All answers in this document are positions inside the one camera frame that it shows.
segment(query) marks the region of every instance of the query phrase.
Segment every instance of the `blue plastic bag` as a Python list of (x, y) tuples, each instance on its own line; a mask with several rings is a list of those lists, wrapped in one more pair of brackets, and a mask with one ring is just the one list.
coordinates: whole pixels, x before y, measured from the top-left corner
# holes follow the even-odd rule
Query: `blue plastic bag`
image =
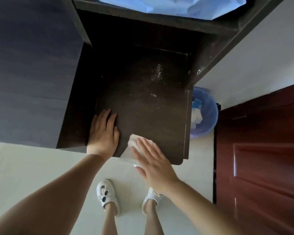
[(244, 5), (246, 0), (99, 0), (144, 13), (213, 20)]

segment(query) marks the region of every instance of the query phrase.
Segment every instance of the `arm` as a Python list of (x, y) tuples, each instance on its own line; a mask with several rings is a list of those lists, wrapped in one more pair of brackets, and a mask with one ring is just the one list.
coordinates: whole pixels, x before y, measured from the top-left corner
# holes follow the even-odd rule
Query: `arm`
[(182, 210), (201, 234), (243, 234), (232, 218), (227, 217), (210, 201), (178, 179), (171, 163), (156, 144), (150, 145), (146, 139), (138, 139), (137, 144), (144, 155), (132, 148), (142, 166), (136, 167), (139, 174), (157, 193), (167, 196)]
[(114, 154), (119, 131), (110, 110), (91, 124), (87, 156), (54, 181), (27, 196), (0, 218), (0, 235), (69, 234), (84, 204), (89, 187), (104, 163)]

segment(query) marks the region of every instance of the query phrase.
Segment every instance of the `fingers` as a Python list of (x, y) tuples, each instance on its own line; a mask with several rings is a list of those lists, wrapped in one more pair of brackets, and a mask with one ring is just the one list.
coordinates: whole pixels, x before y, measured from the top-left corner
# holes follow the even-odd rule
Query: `fingers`
[(96, 124), (97, 115), (94, 116), (92, 119), (91, 125), (90, 125), (90, 134), (92, 134), (95, 131), (95, 124)]
[(98, 115), (96, 122), (95, 122), (95, 131), (99, 130), (101, 118), (104, 113), (105, 113), (105, 110), (101, 111), (101, 113)]
[(135, 167), (135, 169), (138, 171), (138, 173), (141, 175), (142, 178), (146, 180), (146, 172), (141, 167)]
[(113, 129), (113, 142), (118, 143), (119, 142), (119, 137), (120, 137), (120, 132), (118, 130), (118, 127), (114, 127)]
[(108, 119), (108, 122), (107, 122), (107, 127), (106, 127), (106, 130), (108, 132), (112, 132), (113, 129), (114, 129), (114, 121), (115, 121), (115, 118), (117, 117), (117, 113), (114, 113), (110, 116), (110, 118)]
[(155, 150), (157, 151), (158, 155), (160, 156), (160, 158), (162, 158), (162, 159), (167, 159), (167, 158), (165, 157), (165, 155), (161, 152), (161, 150), (160, 150), (160, 148), (158, 147), (157, 144), (153, 143), (153, 146), (154, 146)]
[(142, 139), (142, 142), (143, 142), (143, 144), (145, 145), (145, 147), (148, 149), (148, 151), (150, 152), (150, 154), (154, 158), (156, 158), (156, 159), (159, 159), (160, 158), (160, 156), (158, 155), (157, 151), (154, 149), (153, 146), (150, 145), (150, 143), (147, 141), (146, 138), (143, 138)]
[(148, 165), (148, 161), (147, 159), (142, 156), (137, 150), (136, 148), (132, 147), (131, 148), (132, 153), (134, 154), (135, 158), (137, 159), (137, 161), (139, 162), (139, 164), (142, 166), (142, 168), (146, 168), (146, 166)]
[(148, 160), (148, 162), (152, 162), (154, 160), (154, 157), (150, 154), (150, 152), (148, 151), (148, 149), (146, 148), (146, 146), (144, 145), (142, 140), (140, 138), (138, 138), (136, 140), (136, 142), (137, 142), (137, 145), (139, 146), (139, 148), (141, 149), (143, 155)]
[(105, 110), (105, 112), (102, 114), (102, 117), (100, 119), (100, 125), (99, 125), (99, 131), (104, 131), (106, 130), (106, 125), (107, 125), (107, 118), (110, 113), (111, 109)]

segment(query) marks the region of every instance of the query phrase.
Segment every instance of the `right hand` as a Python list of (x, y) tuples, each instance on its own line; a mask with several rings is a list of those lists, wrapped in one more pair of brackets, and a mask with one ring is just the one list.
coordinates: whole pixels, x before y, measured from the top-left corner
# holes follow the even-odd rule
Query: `right hand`
[(180, 182), (171, 163), (155, 143), (150, 145), (145, 138), (138, 138), (137, 145), (143, 156), (132, 147), (132, 152), (141, 165), (135, 167), (136, 170), (157, 193), (168, 196), (170, 189)]

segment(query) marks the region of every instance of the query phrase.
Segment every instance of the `foot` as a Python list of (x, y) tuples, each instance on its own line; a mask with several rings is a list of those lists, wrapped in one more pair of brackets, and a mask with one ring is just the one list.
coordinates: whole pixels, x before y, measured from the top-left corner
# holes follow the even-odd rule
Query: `foot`
[(112, 182), (109, 179), (102, 180), (97, 185), (97, 197), (101, 202), (102, 208), (106, 210), (115, 210), (115, 216), (120, 214), (120, 207)]
[(158, 194), (156, 191), (153, 190), (153, 188), (150, 187), (148, 190), (148, 194), (146, 195), (142, 204), (143, 214), (146, 214), (147, 209), (155, 208), (163, 197), (164, 195)]

